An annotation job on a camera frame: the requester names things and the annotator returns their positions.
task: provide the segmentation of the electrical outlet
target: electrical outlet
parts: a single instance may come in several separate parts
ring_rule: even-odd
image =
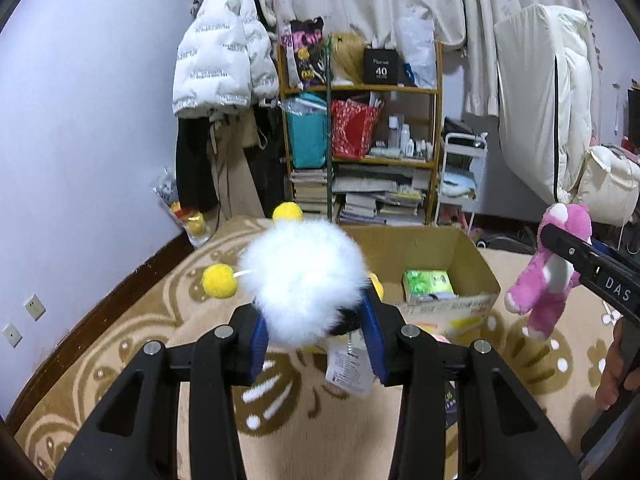
[[[14,326],[13,323],[9,323],[7,326],[5,326],[4,330],[2,330],[2,333],[4,334],[4,337],[9,342],[9,344],[14,348],[18,346],[18,343],[20,341],[22,341],[22,334],[18,332],[18,329]]]
[[[33,317],[34,320],[39,320],[42,317],[47,309],[44,308],[44,305],[40,301],[40,299],[34,294],[27,303],[24,304],[24,307],[27,309],[27,312]]]

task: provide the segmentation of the stack of books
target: stack of books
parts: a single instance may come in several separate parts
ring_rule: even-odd
[[[340,219],[345,222],[372,222],[378,215],[376,199],[366,193],[347,193]]]
[[[294,200],[305,218],[326,218],[326,169],[291,172]]]
[[[425,194],[412,187],[411,168],[391,166],[363,167],[345,164],[338,167],[334,193],[345,195],[340,210],[344,223],[421,226],[425,215]]]

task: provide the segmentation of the black box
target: black box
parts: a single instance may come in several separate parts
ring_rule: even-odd
[[[628,136],[629,142],[634,146],[640,146],[640,90],[628,91]]]
[[[367,85],[398,84],[398,51],[366,48],[364,51],[364,83]]]

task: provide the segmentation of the book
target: book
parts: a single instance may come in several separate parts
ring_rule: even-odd
[[[314,203],[314,202],[299,202],[298,205],[300,209],[302,209],[303,213],[321,213],[326,215],[329,210],[326,202],[323,204]]]
[[[344,201],[349,205],[359,205],[367,209],[376,208],[376,199],[364,193],[347,193]]]
[[[428,191],[431,189],[431,170],[415,170],[411,187]]]
[[[396,192],[372,193],[373,198],[383,204],[403,207],[418,207],[424,203],[423,194],[402,194]]]
[[[351,215],[345,213],[344,210],[340,212],[341,224],[378,224],[384,225],[385,221],[378,218],[366,218],[364,216]]]
[[[425,215],[423,210],[419,210],[415,215],[378,213],[377,218],[383,219],[385,224],[391,227],[409,227],[423,226]]]
[[[424,200],[424,193],[412,187],[399,186],[398,191],[387,193],[392,198],[398,200],[415,200],[416,202]]]
[[[361,207],[359,205],[350,205],[350,204],[346,204],[343,208],[343,211],[347,214],[350,215],[356,215],[356,216],[364,216],[366,218],[375,218],[376,216],[376,210],[375,209],[370,209],[367,207]]]
[[[334,195],[331,199],[332,203],[335,204],[337,196]],[[295,202],[313,202],[318,204],[326,204],[326,189],[324,190],[324,196],[318,198],[306,198],[304,196],[297,196]]]
[[[401,205],[383,204],[380,212],[388,215],[416,216],[418,214],[418,208],[417,206],[405,207]]]
[[[318,184],[295,184],[293,187],[296,200],[318,199],[326,200],[326,186]]]
[[[415,171],[415,168],[402,166],[369,166],[365,164],[342,163],[338,170],[338,176],[386,177],[387,175],[392,175],[394,180],[396,180],[398,176],[403,176],[409,180],[414,177]]]
[[[381,178],[360,178],[356,176],[337,176],[334,180],[334,193],[373,192],[398,190],[395,180]]]
[[[293,170],[290,179],[294,184],[323,184],[326,182],[326,170]]]

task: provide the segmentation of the pink plush toy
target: pink plush toy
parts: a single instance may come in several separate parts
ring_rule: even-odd
[[[521,316],[531,313],[529,335],[539,339],[551,335],[564,312],[569,291],[579,284],[580,278],[572,264],[540,242],[540,231],[547,224],[554,224],[591,243],[591,218],[587,206],[554,204],[546,210],[538,229],[538,252],[504,295],[509,312]]]

